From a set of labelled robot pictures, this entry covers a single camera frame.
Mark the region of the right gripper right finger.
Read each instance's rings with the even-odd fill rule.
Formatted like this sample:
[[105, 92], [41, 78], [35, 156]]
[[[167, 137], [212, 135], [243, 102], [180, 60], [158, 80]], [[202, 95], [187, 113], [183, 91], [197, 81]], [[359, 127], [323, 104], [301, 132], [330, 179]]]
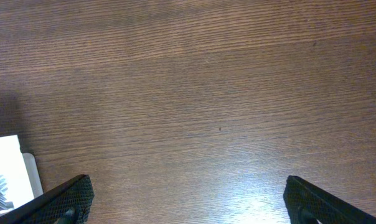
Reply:
[[283, 199], [291, 224], [376, 224], [376, 217], [298, 176], [288, 176]]

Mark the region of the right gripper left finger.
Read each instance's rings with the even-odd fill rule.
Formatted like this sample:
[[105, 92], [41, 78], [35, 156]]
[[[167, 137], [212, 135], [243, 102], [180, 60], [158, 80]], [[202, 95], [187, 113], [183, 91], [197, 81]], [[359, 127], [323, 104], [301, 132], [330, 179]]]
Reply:
[[88, 220], [94, 196], [90, 177], [80, 174], [1, 215], [0, 224], [84, 224]]

